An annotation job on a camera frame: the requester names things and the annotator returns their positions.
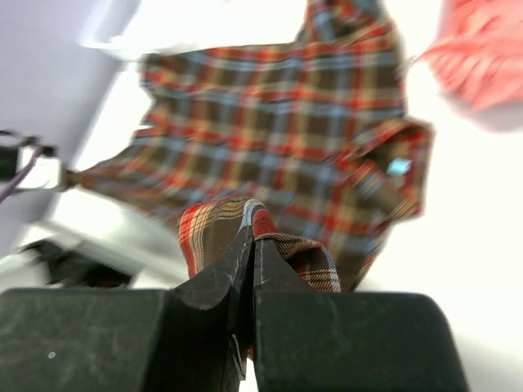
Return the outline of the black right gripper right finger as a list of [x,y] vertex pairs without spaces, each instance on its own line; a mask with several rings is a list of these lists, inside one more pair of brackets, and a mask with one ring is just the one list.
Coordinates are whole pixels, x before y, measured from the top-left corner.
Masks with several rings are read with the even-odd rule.
[[321,391],[320,294],[301,279],[274,242],[254,258],[255,355],[260,391]]

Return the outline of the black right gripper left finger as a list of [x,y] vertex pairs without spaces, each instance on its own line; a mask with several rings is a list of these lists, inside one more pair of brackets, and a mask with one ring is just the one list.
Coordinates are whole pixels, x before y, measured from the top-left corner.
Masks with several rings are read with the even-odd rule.
[[253,236],[237,234],[211,265],[172,291],[179,382],[239,382],[253,320]]

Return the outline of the plaid flannel long sleeve shirt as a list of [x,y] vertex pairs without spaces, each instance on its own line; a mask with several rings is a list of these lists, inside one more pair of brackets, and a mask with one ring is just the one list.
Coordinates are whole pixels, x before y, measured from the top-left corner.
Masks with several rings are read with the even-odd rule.
[[399,63],[376,1],[310,1],[289,43],[151,55],[142,129],[68,183],[174,229],[190,274],[248,229],[313,288],[351,291],[422,210],[432,132]]

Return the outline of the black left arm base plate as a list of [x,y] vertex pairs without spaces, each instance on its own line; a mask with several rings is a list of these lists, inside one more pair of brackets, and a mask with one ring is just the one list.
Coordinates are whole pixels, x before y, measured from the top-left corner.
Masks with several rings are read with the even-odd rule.
[[132,276],[103,265],[93,257],[66,249],[49,240],[38,240],[23,248],[36,256],[43,267],[46,285],[61,287],[127,287]]

